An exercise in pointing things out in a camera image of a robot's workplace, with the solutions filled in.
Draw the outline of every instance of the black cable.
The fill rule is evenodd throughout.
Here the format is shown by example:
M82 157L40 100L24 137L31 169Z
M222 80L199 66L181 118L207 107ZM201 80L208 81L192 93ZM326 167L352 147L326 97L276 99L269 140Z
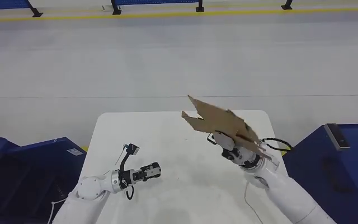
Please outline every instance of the black cable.
M266 141L277 141L277 142L281 142L285 145L287 145L290 149L287 150L286 148L276 148L268 143L266 143ZM281 139L278 138L263 138L261 139L261 142L265 142L267 144L267 146L269 146L270 148L272 148L273 150L278 150L278 151L283 151L283 152L289 152L290 150L293 149L293 147L287 142L287 141L283 141Z
M131 196L129 196L128 191L126 191L126 195L127 195L128 200L132 200L133 194L134 194L134 188L133 188L133 186L131 186L131 187L132 187L132 195Z

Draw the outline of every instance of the tabletop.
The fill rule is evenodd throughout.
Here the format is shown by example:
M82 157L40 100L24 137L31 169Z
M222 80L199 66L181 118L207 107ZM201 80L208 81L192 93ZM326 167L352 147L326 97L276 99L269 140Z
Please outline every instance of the tabletop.
M274 137L269 116L261 110L234 111L259 138ZM123 144L140 147L125 169L152 162L162 168L160 178L134 185L132 200L124 192L111 194L97 223L260 223L245 203L243 171L221 157L222 149L194 131L181 112L105 113L96 123L81 176L101 175L114 166ZM286 169L279 151L267 149ZM249 185L247 202L264 224L291 223L262 189Z

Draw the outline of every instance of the cardboard piece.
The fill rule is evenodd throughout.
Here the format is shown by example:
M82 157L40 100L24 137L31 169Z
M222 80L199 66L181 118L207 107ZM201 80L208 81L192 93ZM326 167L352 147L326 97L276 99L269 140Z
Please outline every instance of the cardboard piece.
M207 104L189 96L197 113L202 118L192 118L182 111L184 118L198 132L214 133L222 132L235 141L235 144L251 150L252 152L271 160L271 157L262 153L260 140L257 134L247 125L242 118L239 118L231 110Z

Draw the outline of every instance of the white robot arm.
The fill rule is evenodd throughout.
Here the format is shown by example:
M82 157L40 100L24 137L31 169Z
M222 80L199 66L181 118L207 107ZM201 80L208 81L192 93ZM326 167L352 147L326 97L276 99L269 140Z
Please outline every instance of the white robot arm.
M119 170L109 171L106 175L85 177L79 180L56 214L53 223L96 223L111 193L115 194L131 186L132 195L129 196L126 192L127 198L131 200L135 183L160 177L161 168L157 162L143 166L139 170L124 170L124 163L127 158L130 155L135 155L139 150L139 147L133 144L125 145L125 148L127 154L122 160Z
M334 224L335 221L294 179L277 171L279 162L236 146L234 140L221 132L213 134L215 143L223 148L222 156L239 165L247 180L266 191L268 198L294 224Z

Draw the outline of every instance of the metal bracket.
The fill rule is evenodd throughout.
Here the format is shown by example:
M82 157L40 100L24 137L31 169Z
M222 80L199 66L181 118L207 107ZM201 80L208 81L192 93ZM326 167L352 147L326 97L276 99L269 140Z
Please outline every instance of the metal bracket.
M43 12L39 12L39 10L37 10L37 8L33 8L31 3L29 2L29 0L26 0L26 2L27 2L27 5L29 6L29 8L34 13L33 17L41 17L44 14Z
M282 5L281 8L283 10L292 10L291 4L292 0L287 0L286 4Z
M202 6L202 0L199 0L199 6L196 7L196 12L204 12L204 8Z
M122 13L121 7L117 6L116 0L111 0L113 6L113 14L112 15L120 15Z

